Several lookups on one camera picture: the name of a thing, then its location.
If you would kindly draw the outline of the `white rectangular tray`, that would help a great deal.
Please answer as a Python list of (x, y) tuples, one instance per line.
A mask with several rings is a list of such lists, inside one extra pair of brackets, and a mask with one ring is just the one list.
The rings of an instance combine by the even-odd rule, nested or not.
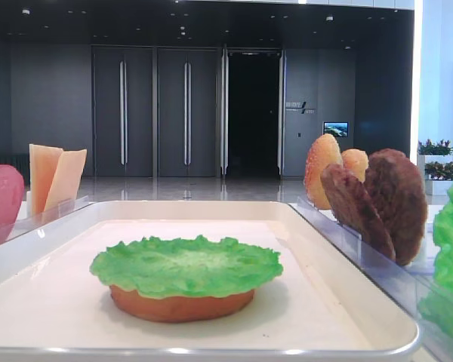
[[(284, 271), (226, 318), (156, 324), (118, 310), (89, 267), (143, 237), (231, 236)], [(107, 201), (0, 245), (0, 361), (410, 361), (418, 322), (293, 207), (265, 201)]]

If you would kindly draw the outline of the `white flower planter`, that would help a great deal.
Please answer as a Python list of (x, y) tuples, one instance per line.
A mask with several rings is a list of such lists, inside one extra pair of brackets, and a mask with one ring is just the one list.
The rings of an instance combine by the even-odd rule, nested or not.
[(453, 146), (450, 140), (418, 142), (418, 167), (428, 195), (447, 195), (453, 183)]

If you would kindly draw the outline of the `plain bun half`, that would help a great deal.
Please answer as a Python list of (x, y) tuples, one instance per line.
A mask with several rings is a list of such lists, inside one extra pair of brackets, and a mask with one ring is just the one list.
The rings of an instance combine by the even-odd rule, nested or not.
[(353, 173), (361, 182), (365, 182), (365, 172), (368, 168), (368, 156), (360, 149), (347, 149), (341, 153), (344, 167)]

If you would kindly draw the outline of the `right clear acrylic rack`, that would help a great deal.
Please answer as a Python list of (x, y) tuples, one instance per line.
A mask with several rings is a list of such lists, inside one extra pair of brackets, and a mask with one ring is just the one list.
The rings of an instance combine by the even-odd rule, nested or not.
[(406, 267), (361, 241), (355, 231), (338, 224), (331, 212), (319, 211), (302, 198), (291, 206), (420, 323), (424, 349), (430, 357), (453, 361), (453, 293), (434, 280), (439, 248), (433, 243), (433, 217), (441, 205), (429, 206), (420, 252)]

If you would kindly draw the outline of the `orange cheese slice right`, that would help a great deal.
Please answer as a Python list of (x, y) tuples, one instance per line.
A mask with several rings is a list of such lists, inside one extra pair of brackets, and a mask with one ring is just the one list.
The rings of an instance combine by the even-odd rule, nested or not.
[(64, 201), (76, 199), (86, 156), (86, 149), (65, 151), (60, 155), (46, 199), (45, 211)]

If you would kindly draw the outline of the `rear brown meat patty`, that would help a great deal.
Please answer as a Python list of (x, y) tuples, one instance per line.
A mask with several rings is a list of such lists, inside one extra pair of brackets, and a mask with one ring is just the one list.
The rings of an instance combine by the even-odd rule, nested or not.
[(364, 186), (390, 234), (398, 265), (418, 254), (427, 221), (424, 180), (416, 165), (395, 149), (382, 149), (368, 157)]

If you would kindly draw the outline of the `brown meat patty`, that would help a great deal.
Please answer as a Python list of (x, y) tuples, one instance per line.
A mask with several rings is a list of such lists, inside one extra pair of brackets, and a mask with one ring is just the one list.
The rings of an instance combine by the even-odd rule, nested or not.
[(395, 149), (382, 149), (368, 157), (364, 186), (390, 234), (398, 265), (418, 254), (427, 221), (424, 180), (416, 165)]
[(338, 222), (357, 231), (366, 244), (394, 261), (393, 242), (363, 183), (339, 164), (328, 165), (320, 179)]

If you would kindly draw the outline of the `left clear acrylic rack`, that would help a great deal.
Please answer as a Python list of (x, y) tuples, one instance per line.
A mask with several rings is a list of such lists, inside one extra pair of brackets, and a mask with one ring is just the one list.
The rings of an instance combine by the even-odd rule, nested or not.
[(0, 245), (27, 232), (40, 229), (42, 226), (80, 210), (89, 204), (88, 196), (74, 201), (62, 201), (55, 208), (46, 210), (43, 213), (25, 219), (17, 219), (9, 225), (0, 225)]

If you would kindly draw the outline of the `clear acrylic rack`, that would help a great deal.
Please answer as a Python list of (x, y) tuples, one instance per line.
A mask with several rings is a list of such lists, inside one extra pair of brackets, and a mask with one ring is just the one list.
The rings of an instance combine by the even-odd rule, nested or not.
[(429, 206), (420, 252), (406, 267), (361, 241), (355, 231), (338, 224), (331, 212), (319, 211), (302, 198), (291, 206), (420, 323), (424, 349), (430, 357), (453, 361), (453, 293), (434, 280), (439, 248), (433, 243), (433, 217), (441, 205)]
[(89, 204), (88, 196), (74, 201), (62, 201), (55, 208), (46, 210), (43, 213), (25, 219), (17, 219), (9, 225), (0, 225), (0, 245), (27, 232), (40, 229), (42, 226), (80, 210)]

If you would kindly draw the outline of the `small wall screen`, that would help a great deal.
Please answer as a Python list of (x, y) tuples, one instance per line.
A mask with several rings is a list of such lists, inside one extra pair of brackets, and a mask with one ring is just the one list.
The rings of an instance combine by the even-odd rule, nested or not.
[(349, 124), (347, 122), (325, 122), (323, 133), (331, 134), (333, 137), (348, 137)]

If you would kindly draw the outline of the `front brown meat patty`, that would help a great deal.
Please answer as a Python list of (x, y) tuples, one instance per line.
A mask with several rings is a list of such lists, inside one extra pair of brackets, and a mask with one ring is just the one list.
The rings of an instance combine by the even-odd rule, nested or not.
[(357, 231), (366, 244), (394, 261), (393, 242), (363, 183), (339, 164), (328, 165), (320, 179), (338, 222)]

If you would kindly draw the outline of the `orange cheese slice left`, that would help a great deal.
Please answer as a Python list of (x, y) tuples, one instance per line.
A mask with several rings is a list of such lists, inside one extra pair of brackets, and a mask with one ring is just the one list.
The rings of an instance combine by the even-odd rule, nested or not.
[(33, 216), (42, 213), (45, 209), (57, 163), (62, 153), (62, 148), (29, 144), (30, 206)]

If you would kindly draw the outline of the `green lettuce leaf on tray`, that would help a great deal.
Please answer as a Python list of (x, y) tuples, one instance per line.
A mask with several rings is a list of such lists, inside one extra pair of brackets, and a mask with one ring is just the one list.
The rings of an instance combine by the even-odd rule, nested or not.
[(140, 296), (223, 298), (255, 290), (283, 273), (279, 252), (232, 237), (210, 241), (151, 236), (98, 253), (90, 272), (108, 286)]

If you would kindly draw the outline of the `green lettuce leaf in rack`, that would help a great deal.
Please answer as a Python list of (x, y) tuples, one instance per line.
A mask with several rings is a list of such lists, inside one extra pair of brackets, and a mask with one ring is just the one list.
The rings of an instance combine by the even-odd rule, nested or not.
[(433, 221), (433, 242), (440, 248), (434, 262), (434, 281), (439, 289), (422, 299), (418, 310), (453, 338), (453, 184), (448, 196), (448, 203)]

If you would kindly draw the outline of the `sesame top bun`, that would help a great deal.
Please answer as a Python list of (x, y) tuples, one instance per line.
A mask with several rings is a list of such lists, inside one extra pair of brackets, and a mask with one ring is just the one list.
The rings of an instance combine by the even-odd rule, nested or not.
[(330, 164), (343, 164), (337, 140), (329, 133), (317, 138), (308, 151), (304, 185), (307, 197), (320, 210), (329, 210), (330, 204), (320, 179), (322, 171)]

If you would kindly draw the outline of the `bottom bun slice on tray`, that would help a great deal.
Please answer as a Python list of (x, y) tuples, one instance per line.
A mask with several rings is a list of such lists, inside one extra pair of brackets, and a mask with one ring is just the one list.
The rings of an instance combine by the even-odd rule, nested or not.
[(225, 317), (242, 310), (254, 298), (255, 290), (225, 297), (171, 296), (164, 299), (141, 296), (112, 285), (111, 297), (116, 307), (137, 318), (159, 323), (186, 323)]

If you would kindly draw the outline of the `red tomato slice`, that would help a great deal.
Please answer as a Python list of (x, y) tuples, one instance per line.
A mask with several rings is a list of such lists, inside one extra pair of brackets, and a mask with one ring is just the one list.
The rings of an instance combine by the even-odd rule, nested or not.
[(15, 222), (24, 194), (24, 180), (18, 170), (0, 164), (0, 225)]

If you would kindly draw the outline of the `orange cheese slice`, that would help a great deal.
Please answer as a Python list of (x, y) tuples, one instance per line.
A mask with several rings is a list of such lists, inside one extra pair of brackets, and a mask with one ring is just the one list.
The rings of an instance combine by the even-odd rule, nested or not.
[(29, 144), (30, 206), (33, 216), (42, 213), (45, 209), (57, 163), (62, 153), (62, 148)]
[(86, 156), (86, 149), (65, 151), (60, 155), (46, 199), (45, 211), (64, 201), (76, 199)]

